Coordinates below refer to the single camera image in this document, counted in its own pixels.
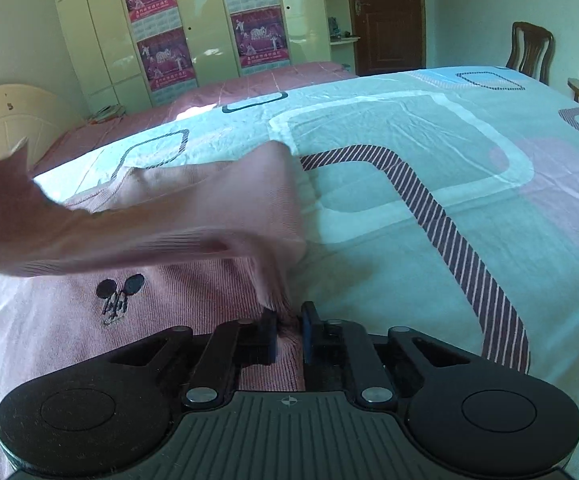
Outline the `pink sweatshirt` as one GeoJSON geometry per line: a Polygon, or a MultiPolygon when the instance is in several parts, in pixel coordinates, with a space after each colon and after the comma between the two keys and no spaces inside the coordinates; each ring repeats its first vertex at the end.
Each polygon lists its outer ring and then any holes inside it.
{"type": "MultiPolygon", "coordinates": [[[[0,159],[0,401],[32,378],[175,325],[279,320],[246,390],[299,390],[288,270],[303,258],[296,162],[270,141],[234,162],[131,168],[55,203],[19,146],[0,159]]],[[[0,479],[11,467],[0,448],[0,479]]]]}

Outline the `cream round headboard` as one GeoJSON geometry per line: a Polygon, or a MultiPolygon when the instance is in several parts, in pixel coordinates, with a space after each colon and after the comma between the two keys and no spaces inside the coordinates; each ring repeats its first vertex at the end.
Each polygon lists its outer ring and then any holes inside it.
{"type": "Polygon", "coordinates": [[[29,84],[0,84],[0,159],[27,141],[27,163],[35,166],[64,133],[84,124],[69,104],[29,84]]]}

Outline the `pink bed cover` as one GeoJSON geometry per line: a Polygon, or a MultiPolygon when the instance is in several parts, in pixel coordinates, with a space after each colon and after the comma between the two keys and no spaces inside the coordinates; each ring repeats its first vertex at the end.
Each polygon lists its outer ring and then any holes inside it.
{"type": "Polygon", "coordinates": [[[183,93],[170,104],[69,130],[51,145],[40,161],[32,166],[30,173],[37,177],[106,144],[173,122],[179,115],[192,108],[203,106],[214,108],[256,96],[348,80],[353,77],[355,75],[343,65],[334,62],[312,62],[265,70],[254,75],[209,84],[183,93]]]}

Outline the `light blue patterned bedsheet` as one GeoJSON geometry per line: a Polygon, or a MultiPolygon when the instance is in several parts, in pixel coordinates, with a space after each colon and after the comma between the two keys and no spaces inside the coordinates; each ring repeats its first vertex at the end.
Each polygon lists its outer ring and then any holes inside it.
{"type": "Polygon", "coordinates": [[[579,405],[579,104],[531,78],[465,66],[205,90],[122,140],[71,133],[34,175],[51,200],[106,210],[270,141],[293,155],[306,234],[291,301],[525,364],[579,405]]]}

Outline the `lower left pink poster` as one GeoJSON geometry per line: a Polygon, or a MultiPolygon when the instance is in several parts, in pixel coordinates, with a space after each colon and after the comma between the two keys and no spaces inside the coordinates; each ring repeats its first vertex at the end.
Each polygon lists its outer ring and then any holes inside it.
{"type": "Polygon", "coordinates": [[[186,36],[181,28],[138,42],[146,79],[152,91],[195,79],[186,36]]]}

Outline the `cream wardrobe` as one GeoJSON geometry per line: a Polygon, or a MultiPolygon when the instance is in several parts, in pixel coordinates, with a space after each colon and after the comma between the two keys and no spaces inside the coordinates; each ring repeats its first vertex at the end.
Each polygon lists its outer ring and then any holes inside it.
{"type": "Polygon", "coordinates": [[[324,0],[177,0],[168,11],[131,23],[125,0],[55,0],[67,51],[90,112],[128,113],[169,104],[182,93],[227,79],[332,61],[324,0]],[[242,70],[231,15],[280,6],[289,61],[242,70]],[[138,42],[181,28],[195,79],[152,91],[138,42]]]}

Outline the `lower right pink poster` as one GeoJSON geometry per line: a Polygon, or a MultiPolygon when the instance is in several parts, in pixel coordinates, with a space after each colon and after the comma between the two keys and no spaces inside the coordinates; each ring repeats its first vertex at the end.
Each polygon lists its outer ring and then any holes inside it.
{"type": "Polygon", "coordinates": [[[290,60],[280,6],[234,13],[231,22],[242,70],[290,60]]]}

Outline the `dark wooden chair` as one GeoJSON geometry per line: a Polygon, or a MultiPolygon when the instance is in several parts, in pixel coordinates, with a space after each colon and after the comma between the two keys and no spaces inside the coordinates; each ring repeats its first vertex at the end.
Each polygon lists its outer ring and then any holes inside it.
{"type": "Polygon", "coordinates": [[[505,66],[549,84],[555,37],[544,27],[528,22],[512,24],[511,53],[505,66]]]}

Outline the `corner shelf unit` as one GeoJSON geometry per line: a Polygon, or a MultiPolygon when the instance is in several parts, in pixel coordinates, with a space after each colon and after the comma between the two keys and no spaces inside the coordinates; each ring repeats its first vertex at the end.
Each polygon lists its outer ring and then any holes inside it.
{"type": "Polygon", "coordinates": [[[324,0],[324,3],[332,61],[354,74],[355,45],[359,38],[353,24],[352,0],[324,0]]]}

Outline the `dark brown wooden door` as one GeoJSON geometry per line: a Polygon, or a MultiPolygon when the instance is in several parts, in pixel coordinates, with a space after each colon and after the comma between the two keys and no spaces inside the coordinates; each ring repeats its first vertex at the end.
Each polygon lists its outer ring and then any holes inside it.
{"type": "Polygon", "coordinates": [[[351,0],[355,68],[371,76],[425,65],[424,0],[351,0]]]}

